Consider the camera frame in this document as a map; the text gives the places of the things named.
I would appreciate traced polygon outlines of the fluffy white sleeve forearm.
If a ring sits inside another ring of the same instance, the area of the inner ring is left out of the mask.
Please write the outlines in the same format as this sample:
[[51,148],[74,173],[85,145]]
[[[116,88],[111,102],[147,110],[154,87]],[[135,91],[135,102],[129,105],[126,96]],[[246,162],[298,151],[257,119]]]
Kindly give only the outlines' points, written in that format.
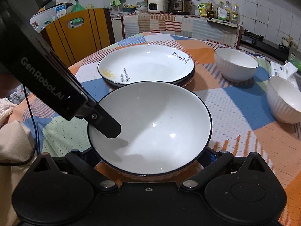
[[[8,122],[15,107],[7,98],[1,99],[1,162],[24,162],[34,148],[31,130],[18,120]],[[11,197],[31,164],[32,161],[22,166],[1,166],[1,225],[18,223]]]

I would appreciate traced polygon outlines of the left hand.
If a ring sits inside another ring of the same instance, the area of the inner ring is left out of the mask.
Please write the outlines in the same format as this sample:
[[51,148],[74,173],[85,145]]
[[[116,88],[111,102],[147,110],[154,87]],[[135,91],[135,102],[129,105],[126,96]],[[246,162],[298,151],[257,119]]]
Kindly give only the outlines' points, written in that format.
[[13,75],[0,75],[0,98],[5,98],[13,89],[17,88],[21,83]]

